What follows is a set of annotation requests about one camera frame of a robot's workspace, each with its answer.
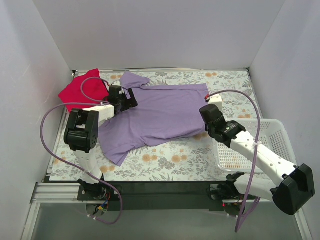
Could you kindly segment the purple t shirt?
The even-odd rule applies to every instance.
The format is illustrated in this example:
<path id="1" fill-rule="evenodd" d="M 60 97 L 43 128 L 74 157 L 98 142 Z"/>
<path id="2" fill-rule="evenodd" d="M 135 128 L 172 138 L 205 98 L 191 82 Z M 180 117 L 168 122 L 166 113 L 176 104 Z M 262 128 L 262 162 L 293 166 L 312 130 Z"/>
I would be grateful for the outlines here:
<path id="1" fill-rule="evenodd" d="M 200 108 L 206 105 L 206 84 L 149 85 L 150 79 L 125 72 L 121 86 L 132 89 L 138 105 L 107 120 L 98 130 L 104 156 L 121 166 L 128 153 L 154 147 L 205 130 Z"/>

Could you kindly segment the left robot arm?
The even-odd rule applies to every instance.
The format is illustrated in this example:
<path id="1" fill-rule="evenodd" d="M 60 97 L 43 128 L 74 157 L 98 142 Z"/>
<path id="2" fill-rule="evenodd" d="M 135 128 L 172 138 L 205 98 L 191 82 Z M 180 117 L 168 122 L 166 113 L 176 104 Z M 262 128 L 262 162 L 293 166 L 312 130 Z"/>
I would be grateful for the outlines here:
<path id="1" fill-rule="evenodd" d="M 132 88 L 120 85 L 109 87 L 105 101 L 89 108 L 73 108 L 64 132 L 64 143 L 73 151 L 84 175 L 81 181 L 92 184 L 89 194 L 95 200 L 106 196 L 106 187 L 99 183 L 103 173 L 96 158 L 99 127 L 120 113 L 138 106 Z"/>

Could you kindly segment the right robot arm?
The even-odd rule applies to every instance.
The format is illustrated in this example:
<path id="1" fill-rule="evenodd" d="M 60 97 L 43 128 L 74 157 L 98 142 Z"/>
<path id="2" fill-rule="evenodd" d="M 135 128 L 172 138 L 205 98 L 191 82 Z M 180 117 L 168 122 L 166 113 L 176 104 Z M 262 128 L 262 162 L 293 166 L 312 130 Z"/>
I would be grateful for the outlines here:
<path id="1" fill-rule="evenodd" d="M 314 195 L 315 184 L 312 169 L 289 162 L 266 146 L 255 142 L 255 138 L 240 123 L 226 121 L 214 104 L 203 106 L 200 115 L 209 136 L 225 147 L 252 161 L 252 166 L 261 169 L 271 180 L 251 184 L 249 194 L 273 201 L 285 214 L 294 215 Z"/>

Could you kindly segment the floral table mat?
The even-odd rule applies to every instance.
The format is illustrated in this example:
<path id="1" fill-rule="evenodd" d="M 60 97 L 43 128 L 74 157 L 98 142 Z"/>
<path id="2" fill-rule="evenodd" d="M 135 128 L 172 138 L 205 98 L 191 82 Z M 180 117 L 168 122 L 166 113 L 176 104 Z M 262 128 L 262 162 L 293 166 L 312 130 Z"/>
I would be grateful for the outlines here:
<path id="1" fill-rule="evenodd" d="M 230 119 L 253 119 L 256 99 L 249 72 L 237 71 L 140 71 L 150 85 L 206 84 L 210 93 L 227 90 L 222 95 L 223 115 Z M 100 149 L 100 170 L 111 181 L 205 181 L 221 180 L 225 173 L 216 162 L 214 142 L 203 132 L 158 146 L 144 146 L 128 153 L 116 166 Z"/>

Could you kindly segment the white plastic basket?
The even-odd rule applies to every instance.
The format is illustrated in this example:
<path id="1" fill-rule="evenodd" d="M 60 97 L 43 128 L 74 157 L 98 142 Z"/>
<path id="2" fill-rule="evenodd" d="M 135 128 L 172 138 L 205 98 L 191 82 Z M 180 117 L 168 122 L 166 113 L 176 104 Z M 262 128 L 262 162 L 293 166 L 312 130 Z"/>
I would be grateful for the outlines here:
<path id="1" fill-rule="evenodd" d="M 289 136 L 284 125 L 276 119 L 261 119 L 258 138 L 259 146 L 265 146 L 277 155 L 275 163 L 279 169 L 290 174 L 297 165 Z M 216 163 L 226 172 L 250 173 L 252 159 L 247 159 L 242 154 L 228 148 L 223 143 L 213 140 L 213 149 Z"/>

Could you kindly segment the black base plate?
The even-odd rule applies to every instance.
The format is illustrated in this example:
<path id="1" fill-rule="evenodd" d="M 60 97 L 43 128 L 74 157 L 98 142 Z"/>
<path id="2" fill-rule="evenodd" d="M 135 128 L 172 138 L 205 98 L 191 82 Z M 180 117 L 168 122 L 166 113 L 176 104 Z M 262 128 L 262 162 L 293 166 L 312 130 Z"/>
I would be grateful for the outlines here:
<path id="1" fill-rule="evenodd" d="M 196 210 L 222 211 L 223 201 L 239 203 L 243 195 L 226 181 L 112 181 L 110 186 L 78 180 L 78 201 L 109 211 Z"/>

